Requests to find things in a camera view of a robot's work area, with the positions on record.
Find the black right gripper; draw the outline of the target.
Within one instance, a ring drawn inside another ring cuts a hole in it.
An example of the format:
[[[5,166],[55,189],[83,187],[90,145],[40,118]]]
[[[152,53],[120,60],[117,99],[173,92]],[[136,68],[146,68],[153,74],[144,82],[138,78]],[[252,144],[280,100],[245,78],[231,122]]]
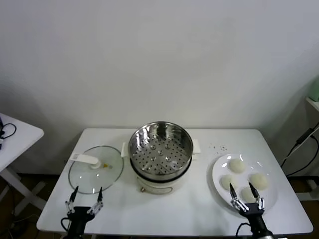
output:
[[[229,183],[230,195],[231,195],[231,205],[239,211],[239,214],[247,219],[261,217],[264,213],[264,198],[262,198],[257,189],[249,182],[249,186],[253,197],[255,198],[255,203],[244,204],[235,192],[235,189],[231,183]]]

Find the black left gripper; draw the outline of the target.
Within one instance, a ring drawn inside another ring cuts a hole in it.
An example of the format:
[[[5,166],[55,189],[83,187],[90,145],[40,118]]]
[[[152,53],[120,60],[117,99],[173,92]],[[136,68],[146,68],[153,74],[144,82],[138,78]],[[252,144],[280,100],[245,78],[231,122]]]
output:
[[[94,215],[98,214],[103,207],[102,187],[100,188],[97,202],[92,207],[74,207],[73,203],[77,195],[79,186],[71,193],[68,201],[65,202],[67,209],[67,217],[72,222],[89,222],[94,219]]]

